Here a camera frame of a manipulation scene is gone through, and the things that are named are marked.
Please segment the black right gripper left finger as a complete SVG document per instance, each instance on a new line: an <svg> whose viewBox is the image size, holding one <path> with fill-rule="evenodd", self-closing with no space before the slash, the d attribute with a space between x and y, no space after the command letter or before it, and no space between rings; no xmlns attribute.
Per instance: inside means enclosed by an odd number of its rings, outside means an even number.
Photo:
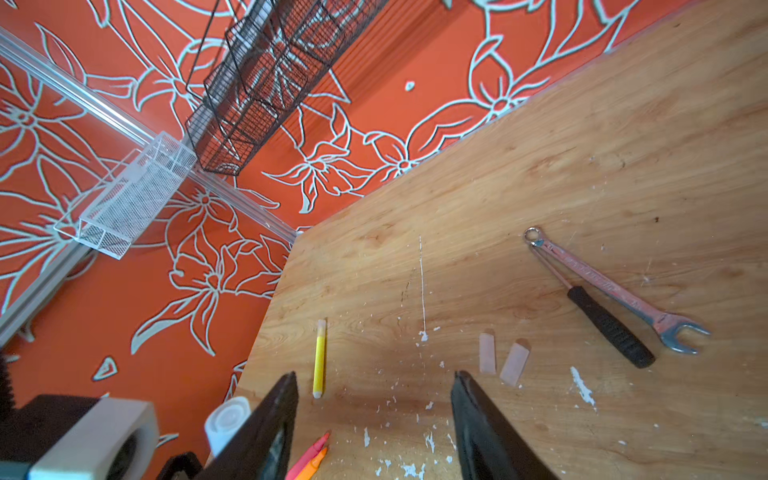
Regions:
<svg viewBox="0 0 768 480"><path fill-rule="evenodd" d="M296 374L280 377L225 449L197 479L284 479L299 401Z"/></svg>

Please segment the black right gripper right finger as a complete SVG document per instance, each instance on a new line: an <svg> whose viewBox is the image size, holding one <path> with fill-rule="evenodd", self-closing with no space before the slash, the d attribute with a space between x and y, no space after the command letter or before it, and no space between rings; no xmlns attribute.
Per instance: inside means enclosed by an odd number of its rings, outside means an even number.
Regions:
<svg viewBox="0 0 768 480"><path fill-rule="evenodd" d="M450 393L464 479L554 479L472 375L457 371Z"/></svg>

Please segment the yellow highlighter pen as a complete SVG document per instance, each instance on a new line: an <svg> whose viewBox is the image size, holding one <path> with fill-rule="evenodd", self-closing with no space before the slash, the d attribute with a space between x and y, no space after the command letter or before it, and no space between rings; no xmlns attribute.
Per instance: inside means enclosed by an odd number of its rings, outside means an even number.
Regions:
<svg viewBox="0 0 768 480"><path fill-rule="evenodd" d="M320 399L325 386L325 361L327 342L327 321L320 319L317 325L317 337L315 344L315 358L313 369L312 394L314 399Z"/></svg>

